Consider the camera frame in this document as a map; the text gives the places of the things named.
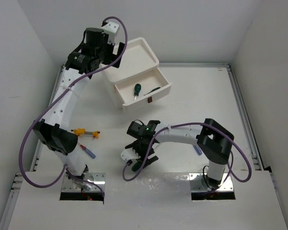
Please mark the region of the right red blue screwdriver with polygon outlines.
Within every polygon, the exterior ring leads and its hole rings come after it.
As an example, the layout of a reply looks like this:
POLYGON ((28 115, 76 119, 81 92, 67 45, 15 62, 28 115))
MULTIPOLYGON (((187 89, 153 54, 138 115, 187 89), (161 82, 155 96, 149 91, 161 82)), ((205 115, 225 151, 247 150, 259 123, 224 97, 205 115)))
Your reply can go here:
POLYGON ((194 145, 193 148, 194 148, 195 152, 196 152, 199 156, 202 155, 202 150, 201 150, 197 145, 194 145))

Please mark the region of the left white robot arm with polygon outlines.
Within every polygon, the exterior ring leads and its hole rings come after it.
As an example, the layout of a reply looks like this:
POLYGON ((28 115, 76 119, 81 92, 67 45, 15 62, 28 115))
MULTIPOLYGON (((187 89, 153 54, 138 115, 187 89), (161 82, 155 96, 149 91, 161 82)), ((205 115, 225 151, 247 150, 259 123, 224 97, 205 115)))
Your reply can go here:
POLYGON ((70 176, 83 179, 87 165, 77 153, 78 137, 68 131, 78 98, 92 75, 100 72, 100 64, 118 68, 125 43, 113 53, 119 25, 110 22, 101 28, 86 28, 79 46, 67 58, 59 88, 47 112, 35 124, 33 131, 39 140, 53 151, 70 176))

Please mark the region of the red blue screwdriver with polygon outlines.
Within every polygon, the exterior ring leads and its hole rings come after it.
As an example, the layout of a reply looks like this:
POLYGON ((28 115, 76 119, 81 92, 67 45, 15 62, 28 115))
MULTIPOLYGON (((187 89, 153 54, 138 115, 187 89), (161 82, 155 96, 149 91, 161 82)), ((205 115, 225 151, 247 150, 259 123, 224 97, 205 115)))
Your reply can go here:
POLYGON ((199 156, 202 155, 202 150, 201 150, 197 145, 194 145, 193 148, 194 148, 195 152, 196 152, 199 156))
POLYGON ((96 158, 96 155, 90 149, 88 149, 86 146, 84 146, 80 143, 78 143, 78 145, 90 158, 92 158, 92 159, 96 158))

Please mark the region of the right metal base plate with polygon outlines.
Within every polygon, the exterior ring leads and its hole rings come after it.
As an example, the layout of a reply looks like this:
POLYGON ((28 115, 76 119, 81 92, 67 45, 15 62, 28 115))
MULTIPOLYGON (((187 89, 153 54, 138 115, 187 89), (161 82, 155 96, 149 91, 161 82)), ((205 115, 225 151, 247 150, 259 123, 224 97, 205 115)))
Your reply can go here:
MULTIPOLYGON (((204 193, 210 192, 211 189, 206 185, 201 172, 189 173, 191 192, 204 193)), ((223 173, 221 184, 216 192, 234 192, 234 186, 231 176, 228 173, 223 173)))

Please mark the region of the left red blue screwdriver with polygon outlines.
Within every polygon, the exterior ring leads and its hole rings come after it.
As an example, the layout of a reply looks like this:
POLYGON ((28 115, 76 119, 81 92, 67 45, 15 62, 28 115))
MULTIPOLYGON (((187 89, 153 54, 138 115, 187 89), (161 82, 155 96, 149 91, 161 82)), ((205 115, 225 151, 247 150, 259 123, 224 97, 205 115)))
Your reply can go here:
POLYGON ((88 149, 86 146, 84 146, 80 143, 78 143, 78 145, 90 158, 92 158, 92 159, 96 158, 96 155, 90 149, 88 149))

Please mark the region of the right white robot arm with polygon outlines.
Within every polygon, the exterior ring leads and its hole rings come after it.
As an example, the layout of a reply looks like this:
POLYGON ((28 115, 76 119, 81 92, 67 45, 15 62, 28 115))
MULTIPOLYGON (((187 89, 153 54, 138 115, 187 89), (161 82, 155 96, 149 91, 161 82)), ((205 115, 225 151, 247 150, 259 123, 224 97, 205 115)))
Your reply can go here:
POLYGON ((198 146, 208 158, 204 182, 209 189, 217 189, 221 184, 234 140, 232 133, 210 118, 205 119, 201 130, 190 124, 171 127, 159 120, 150 120, 147 124, 133 121, 127 134, 135 138, 135 141, 125 146, 120 157, 127 164, 131 164, 133 160, 137 161, 134 172, 158 160, 157 156, 148 158, 155 152, 155 143, 173 142, 198 146))

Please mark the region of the small stubby green screwdriver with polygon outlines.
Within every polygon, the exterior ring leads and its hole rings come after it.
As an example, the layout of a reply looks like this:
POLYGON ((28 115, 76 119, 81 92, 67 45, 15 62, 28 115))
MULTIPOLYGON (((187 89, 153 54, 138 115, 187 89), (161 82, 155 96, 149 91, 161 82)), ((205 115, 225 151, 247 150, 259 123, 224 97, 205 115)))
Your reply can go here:
POLYGON ((133 92, 134 100, 136 100, 136 98, 139 96, 141 89, 142 89, 141 84, 139 84, 139 83, 135 84, 134 92, 133 92))

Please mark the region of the long green screwdriver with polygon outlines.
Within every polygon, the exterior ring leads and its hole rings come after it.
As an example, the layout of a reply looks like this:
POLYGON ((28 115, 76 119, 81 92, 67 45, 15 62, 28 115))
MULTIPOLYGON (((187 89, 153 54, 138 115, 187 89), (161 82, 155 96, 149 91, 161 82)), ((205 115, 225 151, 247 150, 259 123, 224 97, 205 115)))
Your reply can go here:
MULTIPOLYGON (((149 158, 148 151, 147 151, 146 156, 144 157, 144 159, 145 158, 149 158)), ((138 171, 140 169, 141 165, 143 164, 144 159, 143 160, 142 159, 137 159, 136 160, 136 163, 132 167, 132 171, 133 172, 136 172, 136 171, 138 171)))

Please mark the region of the white front cover board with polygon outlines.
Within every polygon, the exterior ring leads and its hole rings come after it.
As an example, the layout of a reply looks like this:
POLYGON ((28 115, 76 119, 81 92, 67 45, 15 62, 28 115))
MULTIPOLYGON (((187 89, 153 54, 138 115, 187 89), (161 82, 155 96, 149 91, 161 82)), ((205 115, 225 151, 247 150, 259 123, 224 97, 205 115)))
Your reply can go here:
POLYGON ((193 201, 185 173, 144 174, 126 183, 106 174, 104 201, 61 201, 60 184, 23 183, 11 230, 284 230, 270 174, 234 183, 235 199, 193 201))

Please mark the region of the yellow clamp tool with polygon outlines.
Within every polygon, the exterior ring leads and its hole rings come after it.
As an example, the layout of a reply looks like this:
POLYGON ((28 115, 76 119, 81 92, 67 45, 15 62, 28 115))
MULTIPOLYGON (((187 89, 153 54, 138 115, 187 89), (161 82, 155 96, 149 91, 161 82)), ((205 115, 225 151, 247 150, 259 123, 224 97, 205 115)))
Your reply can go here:
POLYGON ((91 136, 92 138, 99 138, 100 131, 87 131, 85 128, 72 129, 72 133, 80 136, 91 136))

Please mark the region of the white drawer cabinet box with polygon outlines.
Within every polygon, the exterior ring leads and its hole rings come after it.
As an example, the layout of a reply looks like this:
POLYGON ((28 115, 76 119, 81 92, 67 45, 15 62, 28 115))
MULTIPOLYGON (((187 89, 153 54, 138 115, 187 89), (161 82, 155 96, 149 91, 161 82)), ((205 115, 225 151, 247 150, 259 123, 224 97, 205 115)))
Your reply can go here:
POLYGON ((144 38, 139 37, 128 41, 120 67, 110 67, 101 72, 106 89, 115 106, 120 108, 125 103, 123 93, 119 90, 120 83, 151 71, 158 65, 158 58, 144 38))

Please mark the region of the white pull-out drawer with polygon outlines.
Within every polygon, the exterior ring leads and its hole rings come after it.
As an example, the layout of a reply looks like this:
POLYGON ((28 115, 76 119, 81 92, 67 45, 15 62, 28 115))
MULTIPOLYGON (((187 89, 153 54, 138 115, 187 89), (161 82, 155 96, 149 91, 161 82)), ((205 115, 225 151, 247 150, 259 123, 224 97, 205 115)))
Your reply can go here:
POLYGON ((116 93, 118 93, 118 99, 120 99, 123 112, 130 113, 167 96, 170 93, 171 86, 172 83, 165 78, 158 68, 156 68, 137 77, 128 78, 123 82, 116 84, 114 88, 116 93), (134 100, 134 86, 137 83, 141 84, 142 89, 139 96, 134 100), (161 88, 144 96, 144 94, 156 87, 161 88))

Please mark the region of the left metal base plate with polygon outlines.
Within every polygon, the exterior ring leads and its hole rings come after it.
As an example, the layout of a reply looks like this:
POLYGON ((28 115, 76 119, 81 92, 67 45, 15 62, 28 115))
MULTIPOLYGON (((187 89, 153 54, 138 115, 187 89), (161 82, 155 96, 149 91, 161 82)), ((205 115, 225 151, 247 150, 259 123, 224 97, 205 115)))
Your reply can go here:
POLYGON ((64 175, 61 191, 78 193, 83 189, 85 192, 97 193, 105 190, 106 174, 87 172, 82 181, 73 179, 67 172, 64 175))

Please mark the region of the metal base plate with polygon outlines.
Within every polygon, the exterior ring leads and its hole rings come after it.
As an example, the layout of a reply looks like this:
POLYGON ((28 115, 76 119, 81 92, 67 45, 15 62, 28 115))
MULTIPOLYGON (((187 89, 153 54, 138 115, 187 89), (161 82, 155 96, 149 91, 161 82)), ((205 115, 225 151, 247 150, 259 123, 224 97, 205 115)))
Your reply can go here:
MULTIPOLYGON (((201 172, 189 173, 191 192, 204 193, 210 192, 211 189, 206 185, 201 172)), ((234 186, 231 176, 228 173, 223 173, 221 184, 216 192, 234 192, 234 186)))
POLYGON ((78 193, 83 189, 85 192, 97 193, 105 190, 106 174, 87 172, 82 181, 73 179, 67 172, 64 175, 61 191, 78 193))

